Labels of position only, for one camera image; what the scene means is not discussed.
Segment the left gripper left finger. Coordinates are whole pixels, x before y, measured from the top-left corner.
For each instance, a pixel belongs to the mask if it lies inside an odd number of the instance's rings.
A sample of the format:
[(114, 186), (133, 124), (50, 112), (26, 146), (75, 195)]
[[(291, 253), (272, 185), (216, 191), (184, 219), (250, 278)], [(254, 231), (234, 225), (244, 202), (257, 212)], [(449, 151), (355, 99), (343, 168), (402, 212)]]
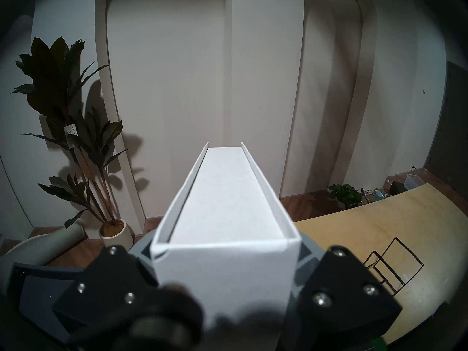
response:
[(126, 339), (137, 321), (157, 314), (160, 295), (149, 251), (154, 234), (143, 236), (129, 252), (119, 245), (104, 247), (78, 273), (53, 305), (67, 341)]

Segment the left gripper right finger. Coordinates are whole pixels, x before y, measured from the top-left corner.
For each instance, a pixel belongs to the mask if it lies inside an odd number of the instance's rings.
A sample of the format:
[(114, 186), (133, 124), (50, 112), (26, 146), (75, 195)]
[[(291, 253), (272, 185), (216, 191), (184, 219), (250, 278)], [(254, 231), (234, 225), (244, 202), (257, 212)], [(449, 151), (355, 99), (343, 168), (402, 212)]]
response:
[(352, 252), (300, 233), (292, 284), (292, 345), (370, 345), (402, 311)]

